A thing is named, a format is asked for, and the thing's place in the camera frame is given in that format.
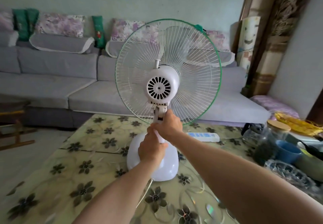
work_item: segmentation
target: green pillow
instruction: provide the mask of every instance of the green pillow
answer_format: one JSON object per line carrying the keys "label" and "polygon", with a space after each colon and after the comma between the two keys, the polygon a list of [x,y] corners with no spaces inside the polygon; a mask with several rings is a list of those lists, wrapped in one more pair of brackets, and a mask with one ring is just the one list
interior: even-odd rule
{"label": "green pillow", "polygon": [[29,40],[29,30],[27,13],[25,9],[13,9],[14,13],[14,25],[15,29],[18,30],[19,40],[28,41]]}
{"label": "green pillow", "polygon": [[103,18],[102,16],[92,16],[95,29],[95,47],[103,49],[105,47]]}
{"label": "green pillow", "polygon": [[38,20],[39,11],[34,8],[27,8],[27,18],[28,18],[28,26],[29,26],[29,34],[32,35],[35,30],[35,25]]}

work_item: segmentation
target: blue mug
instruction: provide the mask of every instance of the blue mug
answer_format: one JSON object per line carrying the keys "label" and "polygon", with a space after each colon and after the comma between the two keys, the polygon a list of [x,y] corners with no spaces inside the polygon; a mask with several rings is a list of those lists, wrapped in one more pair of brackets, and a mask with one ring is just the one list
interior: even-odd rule
{"label": "blue mug", "polygon": [[276,145],[279,148],[276,160],[293,164],[302,155],[302,151],[296,145],[287,141],[278,140],[276,141]]}

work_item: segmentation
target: yellow basket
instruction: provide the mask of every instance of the yellow basket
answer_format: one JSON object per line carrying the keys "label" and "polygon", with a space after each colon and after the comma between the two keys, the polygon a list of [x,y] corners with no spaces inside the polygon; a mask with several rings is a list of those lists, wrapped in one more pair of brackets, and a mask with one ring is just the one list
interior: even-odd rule
{"label": "yellow basket", "polygon": [[276,112],[275,117],[278,121],[289,125],[292,128],[292,131],[298,134],[302,134],[305,136],[315,136],[323,132],[322,125],[318,125],[311,121],[297,119],[295,117],[280,112]]}

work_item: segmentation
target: person's arm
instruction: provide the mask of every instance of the person's arm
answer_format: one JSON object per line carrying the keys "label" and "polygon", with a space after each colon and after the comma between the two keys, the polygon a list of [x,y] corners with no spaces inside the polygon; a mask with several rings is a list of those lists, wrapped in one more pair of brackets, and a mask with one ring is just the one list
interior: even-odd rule
{"label": "person's arm", "polygon": [[140,163],[105,187],[82,210],[73,224],[128,224],[151,174],[164,158],[168,144],[160,144],[152,128],[138,149]]}
{"label": "person's arm", "polygon": [[183,133],[171,110],[152,127],[184,154],[241,224],[323,223],[317,201],[268,170]]}

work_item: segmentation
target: glass jar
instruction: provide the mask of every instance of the glass jar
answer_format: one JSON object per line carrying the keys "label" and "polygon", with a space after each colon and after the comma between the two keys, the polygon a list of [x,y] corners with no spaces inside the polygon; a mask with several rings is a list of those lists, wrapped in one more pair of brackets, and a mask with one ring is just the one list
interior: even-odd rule
{"label": "glass jar", "polygon": [[261,141],[253,154],[253,160],[263,166],[269,159],[274,159],[279,147],[277,140],[285,140],[291,128],[289,125],[276,120],[267,120],[267,125],[263,130]]}
{"label": "glass jar", "polygon": [[263,129],[259,126],[252,125],[242,136],[242,140],[249,147],[256,148],[261,140]]}

